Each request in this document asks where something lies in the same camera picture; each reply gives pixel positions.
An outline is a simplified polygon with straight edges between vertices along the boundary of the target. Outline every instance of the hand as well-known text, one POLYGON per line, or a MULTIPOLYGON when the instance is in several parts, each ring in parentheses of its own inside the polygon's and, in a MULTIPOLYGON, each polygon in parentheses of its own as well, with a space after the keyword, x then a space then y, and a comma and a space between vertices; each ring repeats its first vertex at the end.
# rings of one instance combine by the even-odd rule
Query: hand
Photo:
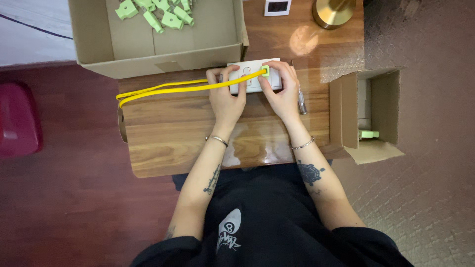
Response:
MULTIPOLYGON (((216 84, 218 81, 229 81, 229 74, 232 71, 239 70, 239 66, 230 65, 226 68, 215 68, 206 71, 208 83, 216 84)), ((213 108, 216 124, 211 135, 215 135, 226 141, 229 140, 234 126, 238 122, 246 105, 246 81, 239 83, 237 96, 232 96, 229 92, 229 86, 211 89, 209 91, 209 101, 213 108)))
POLYGON ((266 95, 274 112, 287 124, 295 120, 300 120, 298 111, 298 90, 300 82, 297 79, 297 73, 293 66, 282 61, 269 61, 262 65, 276 69, 284 81, 284 89, 279 93, 274 93, 268 80, 259 76, 258 80, 261 89, 266 95))

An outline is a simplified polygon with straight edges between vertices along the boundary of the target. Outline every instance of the small picture frame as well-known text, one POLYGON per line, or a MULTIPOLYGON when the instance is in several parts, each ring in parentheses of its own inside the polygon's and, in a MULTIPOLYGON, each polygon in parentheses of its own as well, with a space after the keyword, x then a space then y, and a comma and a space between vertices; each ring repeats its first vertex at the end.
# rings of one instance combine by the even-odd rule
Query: small picture frame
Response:
POLYGON ((292 0, 266 0, 264 17, 288 15, 291 3, 292 0))

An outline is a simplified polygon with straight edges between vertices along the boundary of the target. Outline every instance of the white floor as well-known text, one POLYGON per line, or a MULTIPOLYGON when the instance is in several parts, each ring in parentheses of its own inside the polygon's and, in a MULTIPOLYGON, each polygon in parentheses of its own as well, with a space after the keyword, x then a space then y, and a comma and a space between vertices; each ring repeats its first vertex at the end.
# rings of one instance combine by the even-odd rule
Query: white floor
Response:
MULTIPOLYGON (((72 37, 67 0, 0 0, 0 14, 72 37)), ((0 66, 75 59, 74 43, 0 18, 0 66)))

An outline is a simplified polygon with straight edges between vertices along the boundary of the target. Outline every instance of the white power outlet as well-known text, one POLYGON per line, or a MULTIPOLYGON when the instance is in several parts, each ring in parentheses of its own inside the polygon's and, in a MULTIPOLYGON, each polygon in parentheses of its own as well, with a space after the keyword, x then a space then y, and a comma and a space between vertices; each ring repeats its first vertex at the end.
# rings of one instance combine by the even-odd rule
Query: white power outlet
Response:
MULTIPOLYGON (((241 68, 238 71, 233 71, 229 74, 229 80, 235 80, 240 78, 243 75, 248 75, 259 71, 262 67, 262 63, 267 61, 280 61, 280 58, 271 58, 271 59, 261 59, 261 60, 253 60, 253 61, 244 61, 244 62, 236 62, 236 63, 228 63, 229 65, 238 65, 241 68)), ((267 80, 272 88, 272 90, 279 90, 282 89, 282 79, 280 78, 279 72, 273 68, 270 68, 270 75, 267 76, 267 80)), ((238 84, 229 86, 229 90, 232 95, 238 94, 238 84)), ((257 77, 247 80, 247 90, 248 93, 254 92, 262 92, 261 85, 257 77)))

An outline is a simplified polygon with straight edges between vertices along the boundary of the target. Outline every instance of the yellow cable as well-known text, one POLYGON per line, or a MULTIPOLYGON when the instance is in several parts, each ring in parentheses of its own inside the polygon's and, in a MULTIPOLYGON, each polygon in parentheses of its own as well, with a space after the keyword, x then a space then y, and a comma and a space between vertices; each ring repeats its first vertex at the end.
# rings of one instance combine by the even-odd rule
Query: yellow cable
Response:
POLYGON ((206 83, 207 81, 208 81, 208 79, 199 79, 199 80, 184 81, 184 82, 166 83, 166 84, 162 84, 162 85, 159 85, 159 86, 150 87, 150 88, 147 88, 147 89, 137 90, 137 91, 133 91, 133 92, 129 92, 129 93, 123 93, 123 94, 117 95, 115 98, 117 100, 119 100, 120 98, 123 98, 123 97, 128 97, 128 96, 133 96, 133 95, 138 95, 138 94, 150 92, 152 90, 155 90, 155 89, 158 89, 158 88, 161 88, 161 87, 165 87, 165 86, 180 86, 180 85, 188 85, 188 84, 206 83))
MULTIPOLYGON (((182 88, 170 88, 170 89, 162 89, 162 90, 157 90, 157 91, 152 91, 152 90, 155 89, 155 88, 165 86, 166 84, 159 85, 159 86, 156 86, 156 87, 150 87, 150 88, 147 88, 147 89, 139 90, 139 91, 144 91, 145 93, 134 94, 133 96, 122 99, 119 102, 119 107, 122 108, 122 106, 125 103, 129 102, 129 101, 139 99, 139 98, 142 98, 142 97, 146 97, 146 96, 150 96, 150 95, 202 91, 202 90, 209 90, 209 89, 214 89, 214 88, 219 88, 219 87, 224 87, 224 86, 235 85, 235 84, 238 84, 240 82, 255 78, 259 75, 265 74, 266 72, 267 71, 265 69, 262 69, 262 70, 259 70, 257 72, 251 73, 249 75, 246 75, 244 77, 241 77, 241 78, 238 78, 238 79, 235 79, 235 80, 232 80, 232 81, 227 81, 227 82, 224 82, 224 83, 213 84, 213 85, 182 87, 182 88)), ((191 83, 191 82, 197 83, 196 81, 199 81, 199 80, 187 81, 187 82, 178 82, 178 83, 181 83, 181 84, 188 84, 188 83, 191 83)))

